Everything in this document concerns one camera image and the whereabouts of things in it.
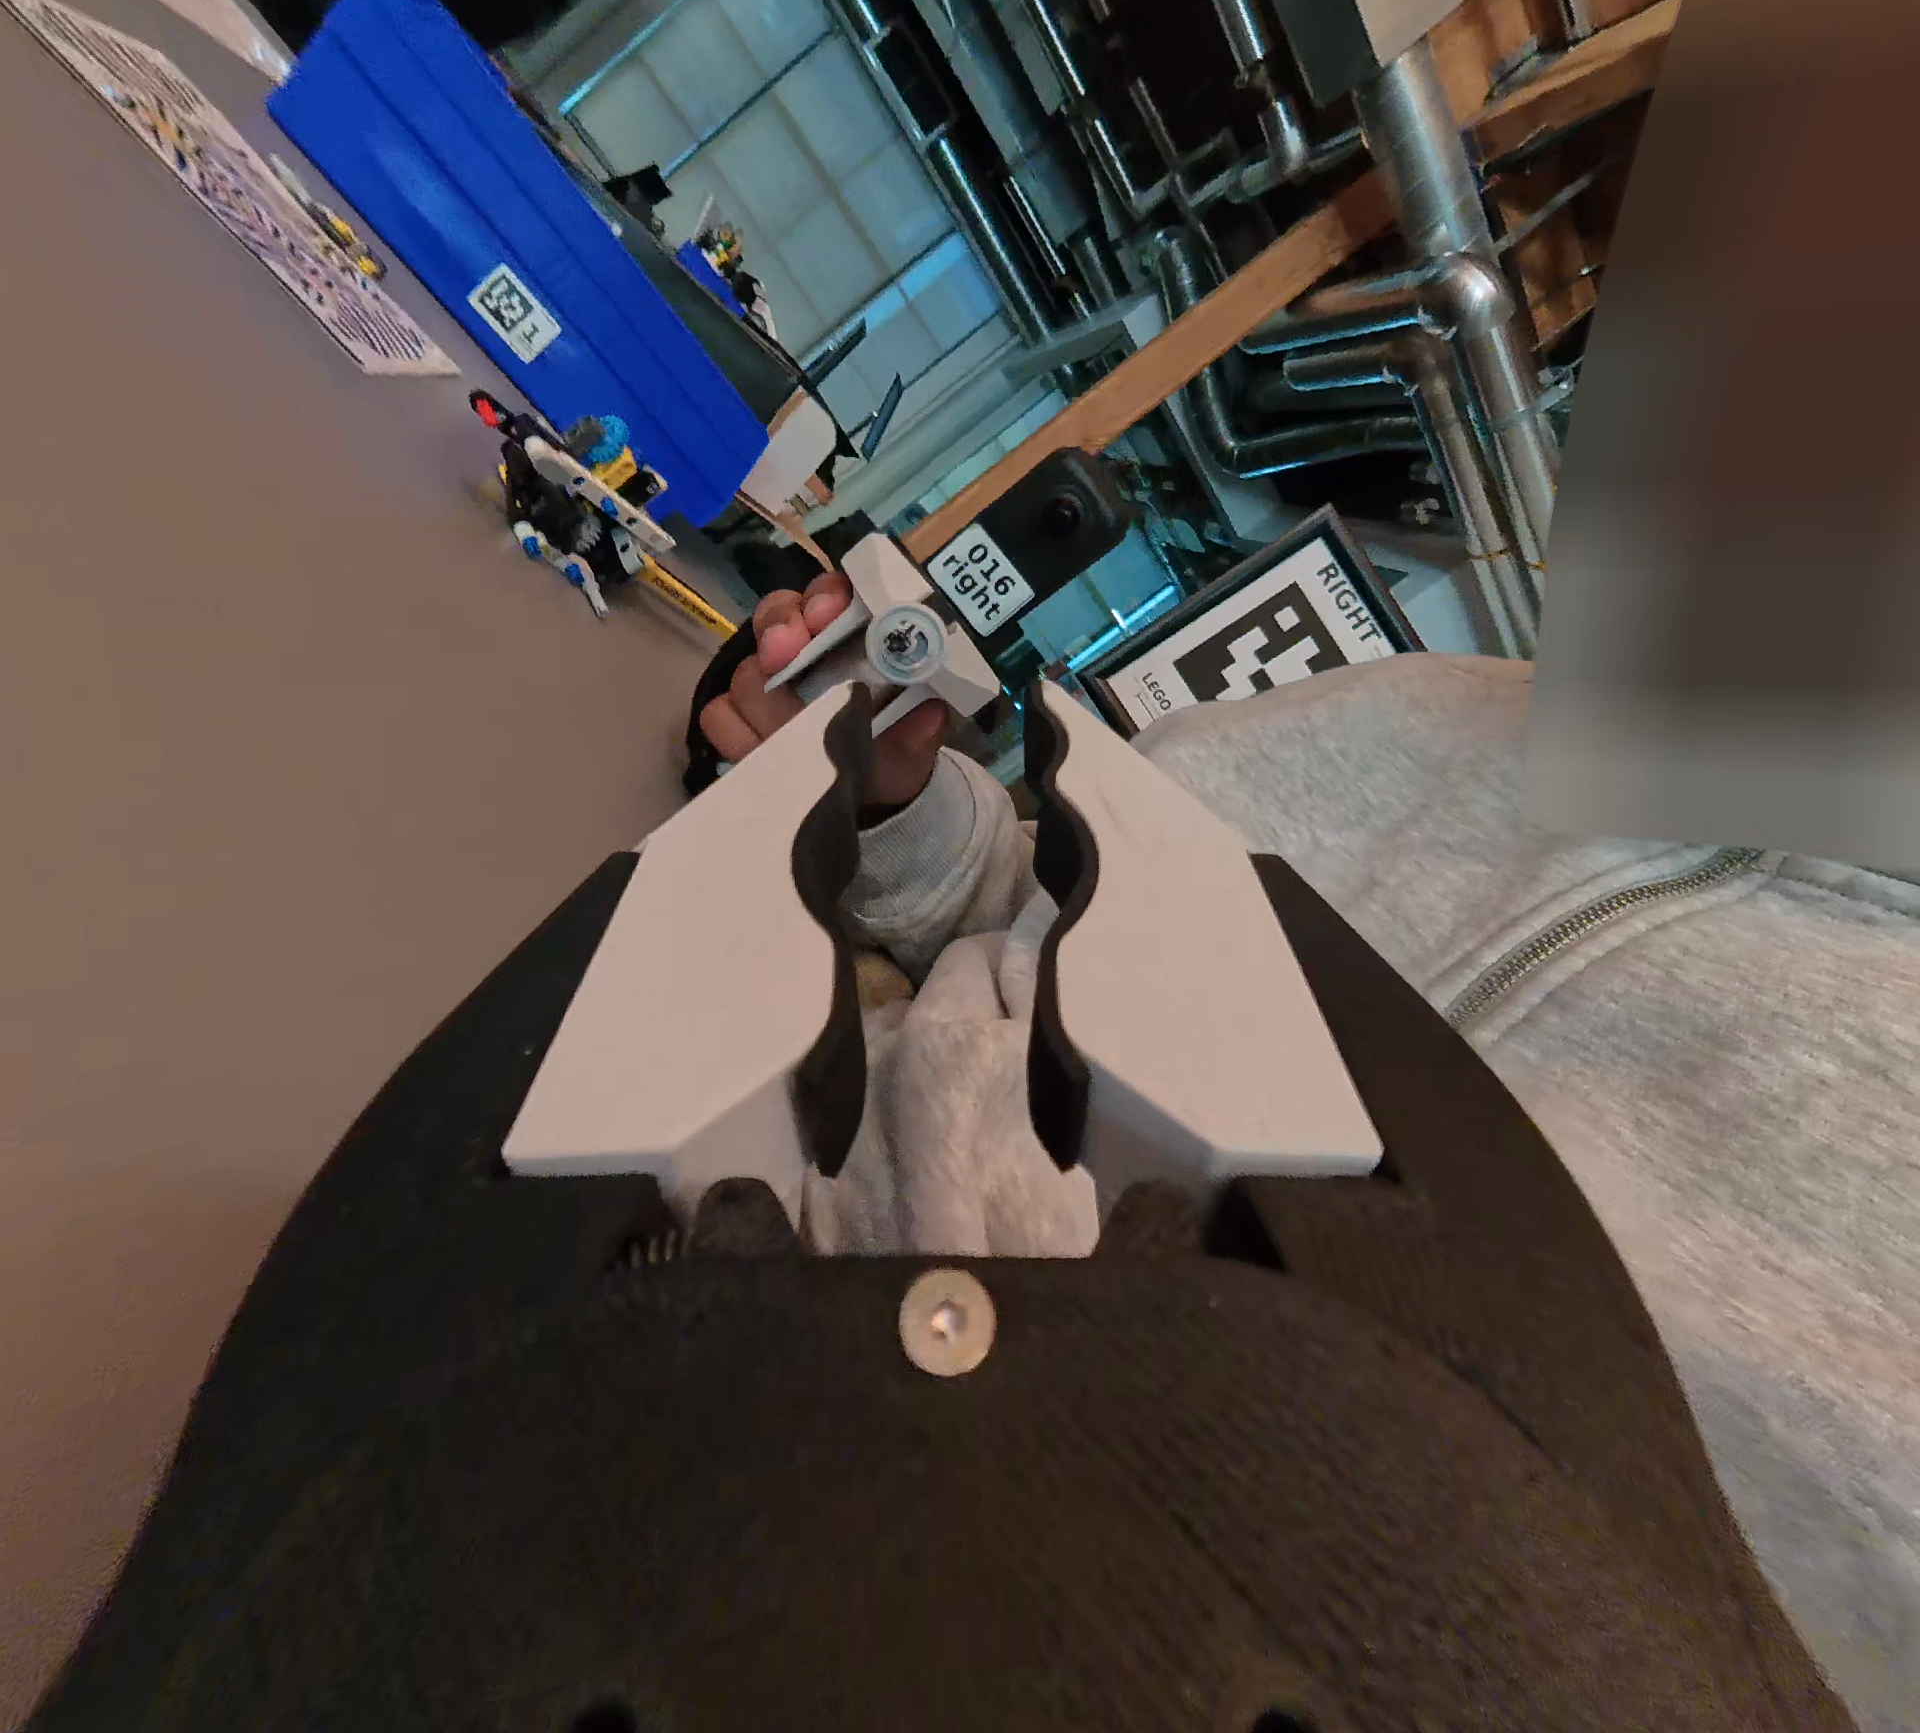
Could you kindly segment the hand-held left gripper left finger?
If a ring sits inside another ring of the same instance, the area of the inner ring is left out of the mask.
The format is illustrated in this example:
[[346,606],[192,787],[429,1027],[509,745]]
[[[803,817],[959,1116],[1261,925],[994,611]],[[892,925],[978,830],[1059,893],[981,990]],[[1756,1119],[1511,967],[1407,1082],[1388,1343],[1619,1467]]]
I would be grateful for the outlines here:
[[520,1177],[837,1175],[868,1087],[844,899],[874,703],[841,685],[635,853],[501,1142]]

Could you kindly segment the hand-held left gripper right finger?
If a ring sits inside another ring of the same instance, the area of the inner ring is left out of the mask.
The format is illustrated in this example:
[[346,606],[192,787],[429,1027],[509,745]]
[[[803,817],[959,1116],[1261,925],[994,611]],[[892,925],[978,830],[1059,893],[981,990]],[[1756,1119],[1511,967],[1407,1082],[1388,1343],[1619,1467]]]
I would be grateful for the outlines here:
[[1253,859],[1052,682],[1024,703],[1053,916],[1027,1027],[1035,1138],[1091,1182],[1363,1177],[1367,1116]]

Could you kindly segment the grey round lego connector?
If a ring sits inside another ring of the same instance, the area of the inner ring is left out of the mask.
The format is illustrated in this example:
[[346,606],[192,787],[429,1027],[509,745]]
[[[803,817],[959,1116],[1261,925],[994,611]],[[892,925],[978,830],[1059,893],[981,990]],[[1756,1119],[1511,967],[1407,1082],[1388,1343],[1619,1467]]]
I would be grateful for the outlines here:
[[947,661],[947,625],[925,603],[894,604],[869,617],[861,648],[877,687],[923,687]]

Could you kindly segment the person's right forearm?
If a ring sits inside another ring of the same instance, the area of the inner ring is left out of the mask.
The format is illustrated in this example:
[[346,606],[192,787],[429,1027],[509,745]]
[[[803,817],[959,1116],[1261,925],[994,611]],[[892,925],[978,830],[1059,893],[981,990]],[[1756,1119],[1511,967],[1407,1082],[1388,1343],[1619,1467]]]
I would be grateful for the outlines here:
[[915,800],[860,830],[841,904],[856,943],[914,984],[966,936],[1007,934],[1031,946],[1056,915],[1035,877],[1034,834],[1007,791],[947,749]]

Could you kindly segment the yellow lego beam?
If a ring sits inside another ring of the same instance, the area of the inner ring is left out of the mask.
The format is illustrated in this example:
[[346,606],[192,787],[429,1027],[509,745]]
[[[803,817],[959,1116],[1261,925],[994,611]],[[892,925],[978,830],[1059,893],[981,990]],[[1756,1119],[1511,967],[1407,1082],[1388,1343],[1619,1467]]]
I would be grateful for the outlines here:
[[660,562],[649,555],[639,555],[633,582],[656,595],[660,603],[663,603],[676,614],[691,621],[700,629],[720,639],[732,639],[737,633],[737,625],[732,621],[732,617],[720,613],[703,595],[698,595],[670,569],[660,567]]

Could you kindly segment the partly built lego model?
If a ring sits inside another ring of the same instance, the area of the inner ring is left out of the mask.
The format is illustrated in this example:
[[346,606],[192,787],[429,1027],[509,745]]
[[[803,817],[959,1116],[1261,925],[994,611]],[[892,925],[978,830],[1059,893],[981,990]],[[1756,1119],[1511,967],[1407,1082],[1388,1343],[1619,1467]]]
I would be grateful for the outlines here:
[[666,483],[632,450],[621,421],[584,417],[555,431],[483,389],[468,393],[468,407],[498,439],[503,514],[527,558],[560,575],[596,617],[610,614],[607,590],[625,582],[668,595],[660,562],[676,542],[648,510]]

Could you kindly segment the pile of loose lego pieces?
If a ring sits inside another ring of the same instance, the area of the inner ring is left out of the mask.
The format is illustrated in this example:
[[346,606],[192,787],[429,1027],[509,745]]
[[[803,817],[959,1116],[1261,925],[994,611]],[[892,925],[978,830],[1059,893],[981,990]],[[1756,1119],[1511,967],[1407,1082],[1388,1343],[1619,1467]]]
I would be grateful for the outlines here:
[[270,154],[268,166],[280,189],[289,196],[311,229],[354,272],[369,283],[386,281],[386,262],[363,243],[363,238],[348,221],[343,221],[331,206],[323,204],[308,190],[298,173],[280,154]]

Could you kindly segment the lego instruction booklet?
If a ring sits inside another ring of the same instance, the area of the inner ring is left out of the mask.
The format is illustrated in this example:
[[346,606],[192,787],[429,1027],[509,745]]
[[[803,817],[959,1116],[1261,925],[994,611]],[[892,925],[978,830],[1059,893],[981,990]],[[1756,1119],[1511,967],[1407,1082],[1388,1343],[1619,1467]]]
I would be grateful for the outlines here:
[[270,162],[169,58],[60,0],[4,0],[4,8],[361,372],[454,377],[460,371],[348,260]]

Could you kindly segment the person's right hand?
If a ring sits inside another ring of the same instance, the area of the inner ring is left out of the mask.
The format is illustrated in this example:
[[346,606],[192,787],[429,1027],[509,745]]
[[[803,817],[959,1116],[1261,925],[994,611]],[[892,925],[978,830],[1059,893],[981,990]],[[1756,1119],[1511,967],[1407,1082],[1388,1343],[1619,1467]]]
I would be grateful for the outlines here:
[[[818,573],[803,590],[776,590],[755,604],[748,655],[733,666],[725,689],[703,700],[695,714],[700,737],[718,761],[740,764],[801,713],[803,700],[796,690],[773,689],[772,677],[850,604],[850,582],[835,570]],[[874,770],[860,810],[861,829],[879,826],[921,794],[947,730],[947,707],[923,704],[876,739]]]

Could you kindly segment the framed marker sign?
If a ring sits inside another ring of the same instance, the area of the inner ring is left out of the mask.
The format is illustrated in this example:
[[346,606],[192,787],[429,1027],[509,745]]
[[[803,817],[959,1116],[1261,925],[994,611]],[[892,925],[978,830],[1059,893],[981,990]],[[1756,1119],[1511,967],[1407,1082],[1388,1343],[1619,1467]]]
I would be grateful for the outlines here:
[[1178,713],[1423,648],[1347,524],[1319,509],[1074,677],[1136,739]]

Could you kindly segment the wooden beam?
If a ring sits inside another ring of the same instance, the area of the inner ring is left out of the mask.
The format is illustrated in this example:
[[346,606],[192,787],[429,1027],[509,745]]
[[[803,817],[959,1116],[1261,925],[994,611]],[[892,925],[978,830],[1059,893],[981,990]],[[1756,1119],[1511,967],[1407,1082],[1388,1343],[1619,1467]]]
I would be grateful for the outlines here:
[[[1462,131],[1469,166],[1503,161],[1649,90],[1658,80],[1682,0],[1656,3],[1601,27],[1549,60],[1534,79],[1484,104]],[[1377,171],[1311,211],[1248,267],[1129,354],[1112,375],[1024,439],[980,479],[901,539],[921,569],[1027,473],[1062,449],[1100,453],[1250,338],[1321,276],[1388,231],[1388,186]]]

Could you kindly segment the grey hoodie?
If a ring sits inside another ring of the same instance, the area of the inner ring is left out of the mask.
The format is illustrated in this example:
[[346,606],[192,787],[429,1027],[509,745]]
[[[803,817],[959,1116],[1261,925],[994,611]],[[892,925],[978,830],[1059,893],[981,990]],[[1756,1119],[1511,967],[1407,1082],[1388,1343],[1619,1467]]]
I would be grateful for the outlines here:
[[[1672,1350],[1763,1575],[1863,1728],[1918,1700],[1916,881],[1524,822],[1532,666],[1427,652],[1136,739],[1282,856],[1572,1168]],[[860,946],[868,1093],[825,1255],[1085,1255],[1025,1107],[1040,940],[921,984]]]

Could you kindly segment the silver ventilation pipe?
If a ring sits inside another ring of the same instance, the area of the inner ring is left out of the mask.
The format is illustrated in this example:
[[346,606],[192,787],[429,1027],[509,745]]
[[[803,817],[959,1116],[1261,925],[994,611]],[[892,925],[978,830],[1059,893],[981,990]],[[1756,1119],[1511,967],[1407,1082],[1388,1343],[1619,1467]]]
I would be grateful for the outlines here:
[[1453,408],[1472,447],[1469,483],[1492,518],[1467,542],[1499,586],[1519,659],[1537,648],[1559,447],[1546,418],[1530,322],[1496,250],[1475,166],[1429,36],[1381,61],[1354,93],[1419,301],[1446,328]]

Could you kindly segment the blue plastic bin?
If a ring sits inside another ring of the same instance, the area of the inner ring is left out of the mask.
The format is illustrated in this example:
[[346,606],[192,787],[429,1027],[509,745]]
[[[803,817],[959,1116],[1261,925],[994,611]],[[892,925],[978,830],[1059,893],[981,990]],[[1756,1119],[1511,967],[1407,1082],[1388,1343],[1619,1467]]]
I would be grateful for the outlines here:
[[620,418],[718,521],[768,431],[440,0],[333,0],[268,114],[555,424]]

